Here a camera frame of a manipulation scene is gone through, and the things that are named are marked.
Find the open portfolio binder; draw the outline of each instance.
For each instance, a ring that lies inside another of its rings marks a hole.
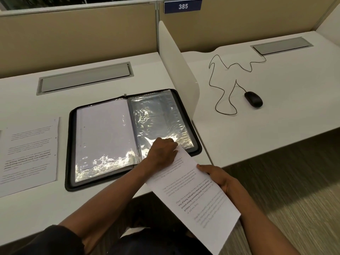
[[[71,111],[65,188],[76,191],[118,178],[148,154],[157,137],[191,156],[202,146],[174,89],[123,96]]]

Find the wired mouse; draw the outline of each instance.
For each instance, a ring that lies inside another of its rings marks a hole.
[[[254,92],[248,91],[244,96],[253,107],[259,108],[263,105],[262,99]]]

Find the desk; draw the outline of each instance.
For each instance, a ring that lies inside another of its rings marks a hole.
[[[239,66],[229,70],[218,57],[211,84],[225,90],[218,110],[233,113],[228,96],[235,80],[258,94],[264,104],[253,108],[236,87],[231,102],[236,116],[222,115],[214,107],[223,91],[208,85],[209,62],[219,54],[229,66],[263,61],[250,46],[303,36],[314,47],[266,56],[264,64],[252,64],[248,73]],[[193,122],[214,165],[230,164],[340,127],[340,47],[316,32],[219,47],[210,53],[185,52],[185,60],[200,86]]]
[[[131,62],[134,77],[108,81],[54,93],[36,95],[39,77]],[[40,72],[0,80],[0,129],[27,120],[60,117],[58,128],[57,180],[0,198],[0,245],[58,224],[110,183],[77,192],[64,187],[68,118],[72,109],[119,97],[166,88],[174,88],[158,53],[133,56],[54,71]],[[203,149],[194,157],[197,163],[210,164]],[[144,184],[135,197],[150,192]]]

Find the person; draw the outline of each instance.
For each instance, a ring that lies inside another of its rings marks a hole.
[[[147,157],[82,205],[58,225],[41,232],[15,255],[89,254],[142,185],[173,163],[177,143],[157,138]],[[282,232],[265,216],[240,182],[220,167],[197,165],[210,175],[241,213],[241,224],[253,255],[299,255]],[[123,236],[109,255],[211,254],[194,236],[165,234],[152,228]]]

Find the black sleeve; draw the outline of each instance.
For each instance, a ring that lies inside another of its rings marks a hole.
[[[66,227],[52,225],[12,255],[84,255],[79,236]]]

